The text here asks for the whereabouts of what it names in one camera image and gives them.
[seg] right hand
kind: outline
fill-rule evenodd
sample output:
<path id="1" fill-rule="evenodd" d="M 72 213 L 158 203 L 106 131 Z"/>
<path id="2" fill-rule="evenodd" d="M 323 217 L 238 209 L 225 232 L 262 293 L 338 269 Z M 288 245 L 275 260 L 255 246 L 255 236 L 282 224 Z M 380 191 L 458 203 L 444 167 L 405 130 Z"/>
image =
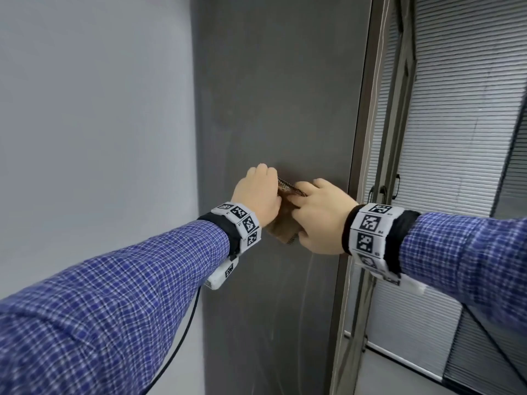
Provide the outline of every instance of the right hand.
<path id="1" fill-rule="evenodd" d="M 295 187 L 307 194 L 307 197 L 288 197 L 299 207 L 292 215 L 305 230 L 298 233 L 300 244 L 317 254 L 343 253 L 344 224 L 349 212 L 358 205 L 357 202 L 324 179 L 315 179 L 313 184 L 299 182 Z"/>

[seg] left hand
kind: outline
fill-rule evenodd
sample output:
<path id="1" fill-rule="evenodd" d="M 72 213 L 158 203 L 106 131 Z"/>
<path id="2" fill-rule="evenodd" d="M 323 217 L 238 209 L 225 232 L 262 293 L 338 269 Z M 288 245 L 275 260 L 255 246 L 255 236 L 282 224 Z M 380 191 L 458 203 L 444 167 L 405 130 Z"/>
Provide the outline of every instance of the left hand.
<path id="1" fill-rule="evenodd" d="M 236 185 L 231 201 L 247 206 L 256 213 L 260 226 L 267 226 L 278 215 L 282 202 L 276 169 L 264 163 L 249 169 Z"/>

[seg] dark gray door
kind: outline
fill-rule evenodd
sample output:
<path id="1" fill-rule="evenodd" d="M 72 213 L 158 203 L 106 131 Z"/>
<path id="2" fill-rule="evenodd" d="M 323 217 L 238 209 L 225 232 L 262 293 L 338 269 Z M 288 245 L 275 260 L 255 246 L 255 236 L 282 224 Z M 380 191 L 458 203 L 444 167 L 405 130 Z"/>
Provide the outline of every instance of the dark gray door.
<path id="1" fill-rule="evenodd" d="M 371 0 L 193 3 L 201 212 L 259 162 L 346 190 Z M 327 393 L 345 268 L 264 233 L 203 291 L 207 393 Z"/>

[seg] shirt sleeve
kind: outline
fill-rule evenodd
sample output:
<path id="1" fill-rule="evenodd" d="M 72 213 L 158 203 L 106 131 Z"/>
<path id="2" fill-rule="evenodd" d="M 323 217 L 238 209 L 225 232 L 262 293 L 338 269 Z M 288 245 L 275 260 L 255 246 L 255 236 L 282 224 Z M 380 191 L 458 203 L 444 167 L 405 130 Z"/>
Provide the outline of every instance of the shirt sleeve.
<path id="1" fill-rule="evenodd" d="M 403 272 L 527 333 L 527 218 L 427 213 L 399 252 Z"/>
<path id="2" fill-rule="evenodd" d="M 218 226 L 195 221 L 1 300 L 0 393 L 139 393 L 228 252 Z"/>

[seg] black cable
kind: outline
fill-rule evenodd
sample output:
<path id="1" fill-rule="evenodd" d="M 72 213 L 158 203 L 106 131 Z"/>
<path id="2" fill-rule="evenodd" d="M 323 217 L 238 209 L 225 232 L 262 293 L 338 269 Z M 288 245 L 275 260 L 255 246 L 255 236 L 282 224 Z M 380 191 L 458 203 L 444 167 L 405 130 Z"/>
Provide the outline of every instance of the black cable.
<path id="1" fill-rule="evenodd" d="M 181 340 L 179 340 L 178 346 L 175 347 L 175 351 L 172 353 L 172 356 L 170 357 L 170 359 L 168 359 L 168 362 L 166 363 L 166 365 L 163 366 L 163 368 L 158 373 L 158 375 L 155 376 L 155 378 L 152 380 L 152 382 L 150 384 L 148 384 L 148 387 L 146 387 L 144 390 L 141 391 L 141 395 L 147 394 L 148 391 L 150 391 L 152 389 L 152 387 L 155 385 L 155 383 L 158 381 L 158 379 L 161 378 L 161 376 L 166 371 L 166 369 L 168 368 L 168 366 L 170 365 L 170 363 L 174 359 L 175 355 L 177 354 L 177 352 L 181 348 L 181 344 L 183 343 L 183 341 L 185 340 L 185 337 L 187 336 L 187 333 L 189 332 L 190 324 L 192 324 L 192 319 L 194 318 L 194 312 L 196 312 L 196 307 L 198 306 L 198 299 L 199 299 L 199 292 L 200 292 L 200 290 L 201 290 L 201 287 L 198 287 L 198 292 L 196 292 L 196 300 L 194 301 L 194 307 L 192 308 L 192 313 L 190 314 L 190 319 L 189 319 L 189 322 L 187 323 L 187 328 L 185 329 L 185 332 L 183 332 L 183 336 L 181 337 Z"/>
<path id="2" fill-rule="evenodd" d="M 464 303 L 461 304 L 463 306 L 463 310 L 466 311 L 472 320 L 478 325 L 478 327 L 483 331 L 487 339 L 491 342 L 491 344 L 494 346 L 496 351 L 501 355 L 505 363 L 509 365 L 509 367 L 514 371 L 516 376 L 520 379 L 522 384 L 527 388 L 527 380 L 523 376 L 523 374 L 518 370 L 516 365 L 512 362 L 512 360 L 509 359 L 507 354 L 501 349 L 500 345 L 496 342 L 496 340 L 492 337 L 491 333 L 487 331 L 487 329 L 484 327 L 484 325 L 481 323 L 481 321 L 476 317 L 476 315 L 469 309 L 467 305 Z"/>

